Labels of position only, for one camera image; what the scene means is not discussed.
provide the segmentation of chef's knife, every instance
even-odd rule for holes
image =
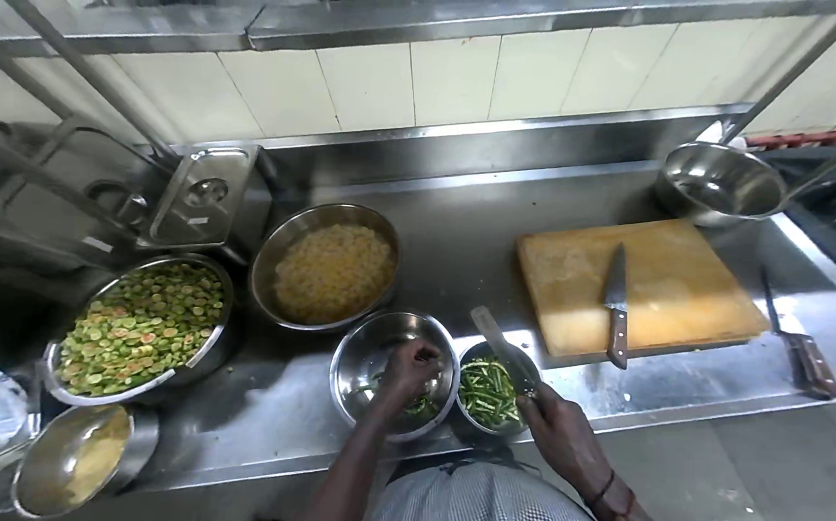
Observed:
[[[536,394],[535,387],[540,383],[540,374],[536,371],[531,373],[528,370],[528,366],[521,358],[528,355],[517,346],[509,344],[508,340],[505,340],[502,329],[499,329],[499,325],[495,323],[495,319],[492,318],[492,314],[486,306],[473,309],[470,316],[473,317],[473,322],[479,328],[479,332],[482,333],[492,351],[495,352],[495,356],[508,370],[508,376],[515,387],[515,393],[533,397]]]
[[[604,283],[604,307],[611,310],[611,338],[608,358],[620,369],[627,369],[627,253],[624,243],[617,245]]]
[[[827,359],[820,352],[817,342],[810,335],[806,335],[804,328],[797,320],[786,318],[783,322],[779,312],[775,309],[772,297],[772,287],[768,282],[766,268],[762,268],[763,290],[766,293],[766,307],[768,318],[772,322],[772,329],[781,337],[785,345],[797,355],[805,369],[805,377],[811,389],[818,396],[826,399],[836,398],[836,377],[829,368]]]

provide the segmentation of red object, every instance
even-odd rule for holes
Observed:
[[[828,147],[836,145],[836,131],[787,136],[762,136],[746,139],[749,148],[775,150],[777,148]]]

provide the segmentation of white tiled wall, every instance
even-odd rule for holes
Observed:
[[[755,101],[836,16],[560,30],[320,49],[89,59],[187,143]],[[20,65],[143,141],[59,58]],[[0,120],[56,117],[0,72]],[[749,134],[836,126],[836,44]]]
[[[341,130],[415,125],[408,43],[316,51]]]
[[[502,38],[490,120],[555,116],[588,41],[588,29]]]
[[[484,36],[410,43],[415,124],[484,121],[500,41]]]

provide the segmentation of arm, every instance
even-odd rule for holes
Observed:
[[[543,383],[536,400],[519,396],[518,410],[543,459],[575,488],[595,518],[652,521],[624,480],[613,473],[582,408]]]
[[[440,372],[440,355],[424,340],[402,344],[389,357],[389,364],[366,417],[357,422],[341,449],[328,477],[311,497],[299,521],[360,521],[366,512],[376,460],[392,421],[410,399]]]

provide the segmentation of empty steel bowl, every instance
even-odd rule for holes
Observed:
[[[472,346],[470,349],[466,349],[463,351],[463,354],[460,356],[460,367],[469,363],[473,358],[487,358],[493,356],[495,353],[492,351],[492,348],[489,346],[488,342],[481,342]],[[524,363],[528,364],[528,369],[534,373],[539,373],[540,371],[537,368],[537,364],[534,363],[533,360],[528,357],[528,354],[525,353],[524,358],[522,359]],[[525,420],[520,415],[518,416],[521,418],[521,421],[510,421],[505,422],[502,425],[496,426],[496,428],[489,428],[485,425],[482,425],[480,422],[476,421],[471,415],[470,412],[463,406],[462,401],[457,399],[457,406],[460,408],[460,412],[463,413],[463,417],[466,418],[467,421],[470,422],[472,426],[476,429],[492,435],[492,436],[502,436],[502,437],[509,437],[521,434],[522,432],[528,430],[528,424],[525,423]]]
[[[669,211],[699,226],[765,219],[781,209],[788,191],[781,175],[753,154],[702,142],[673,150],[654,187]]]
[[[416,414],[403,412],[393,423],[390,441],[416,439],[444,421],[457,398],[460,367],[450,345],[450,334],[433,317],[408,313],[379,313],[367,317],[337,346],[331,361],[330,383],[334,405],[351,426],[366,414],[371,390],[357,390],[377,381],[386,370],[389,353],[403,342],[423,338],[440,349],[440,376],[428,387],[430,403]]]
[[[13,506],[25,517],[63,515],[97,495],[120,491],[150,459],[157,433],[157,414],[140,407],[113,404],[64,411],[31,444],[16,469]],[[123,440],[121,455],[113,457],[104,444],[107,438]]]
[[[296,324],[285,316],[276,300],[276,292],[273,290],[276,282],[276,265],[283,260],[289,247],[296,244],[302,237],[335,224],[357,224],[376,232],[389,244],[393,262],[396,264],[395,269],[399,270],[399,236],[392,224],[378,212],[352,204],[328,204],[304,209],[277,226],[263,241],[261,251],[254,259],[254,265],[250,271],[250,289],[254,300],[261,307],[263,314],[276,324],[297,331],[338,331],[363,318],[392,297],[395,274],[392,275],[386,289],[376,296],[372,304],[344,320],[331,324],[307,325]]]

